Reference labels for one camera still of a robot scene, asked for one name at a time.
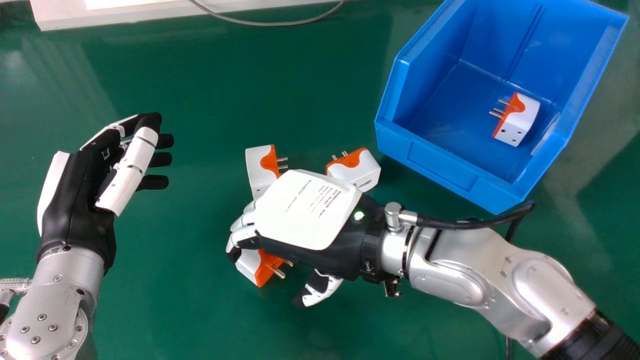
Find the blue plastic bin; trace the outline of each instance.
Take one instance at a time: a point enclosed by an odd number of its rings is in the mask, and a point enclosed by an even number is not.
[[[445,1],[396,57],[378,149],[492,213],[507,210],[571,138],[626,22],[583,0]],[[519,147],[492,137],[488,114],[514,91],[541,103]]]

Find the green table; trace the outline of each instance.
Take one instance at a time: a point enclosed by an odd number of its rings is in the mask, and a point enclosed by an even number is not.
[[[372,121],[398,49],[438,1],[353,1],[297,28],[206,16],[41,33],[27,4],[0,5],[0,276],[29,277],[35,209],[51,156],[114,120],[159,111],[176,137],[164,192],[117,220],[118,255],[100,296],[101,359],[498,359],[478,314],[402,286],[344,284],[304,311],[309,268],[257,289],[225,255],[251,199],[246,147],[274,143],[291,167],[375,150]],[[610,0],[629,24],[571,142],[530,198],[516,244],[545,252],[640,340],[640,1]],[[245,14],[273,20],[327,5]],[[372,194],[447,218],[489,214],[384,158]],[[517,346],[516,358],[528,359]]]

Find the white and orange plug adapter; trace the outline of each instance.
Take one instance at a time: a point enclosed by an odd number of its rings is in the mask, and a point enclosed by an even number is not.
[[[527,135],[540,110],[540,102],[519,92],[514,92],[509,101],[502,99],[504,110],[493,108],[489,114],[500,119],[493,130],[493,137],[513,147],[518,147]]]
[[[244,151],[246,172],[249,177],[251,194],[258,199],[280,177],[281,171],[287,170],[287,158],[278,158],[274,145],[250,147]],[[284,279],[285,274],[280,270],[283,263],[289,266],[291,262],[269,255],[259,250],[244,249],[236,261],[236,268],[247,279],[259,288],[263,287],[275,274]]]
[[[380,165],[366,147],[351,153],[343,151],[341,157],[333,155],[332,158],[333,161],[325,167],[327,176],[345,180],[361,192],[369,191],[378,184]]]

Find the robotic hand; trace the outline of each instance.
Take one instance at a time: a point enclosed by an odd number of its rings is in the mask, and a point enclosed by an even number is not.
[[[415,289],[482,314],[533,356],[558,359],[640,358],[556,260],[519,249],[491,229],[511,223],[513,236],[532,204],[492,221],[448,222],[384,208],[347,182],[290,170],[245,209],[231,228],[227,254],[245,249],[314,268],[294,303],[329,297],[343,279],[382,282],[399,296]]]
[[[38,202],[42,241],[33,279],[0,279],[0,322],[14,295],[15,313],[0,326],[0,359],[95,359],[91,337],[102,277],[113,266],[113,221],[136,190],[161,190],[173,136],[159,134],[158,113],[105,127],[78,152],[58,151]]]

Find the metal pin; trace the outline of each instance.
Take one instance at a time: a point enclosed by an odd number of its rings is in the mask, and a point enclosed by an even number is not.
[[[271,267],[271,271],[273,271],[273,273],[276,274],[276,276],[281,278],[281,279],[284,279],[286,277],[286,275],[282,271],[280,271],[280,269],[278,269],[278,268],[275,268],[275,267],[272,266]]]

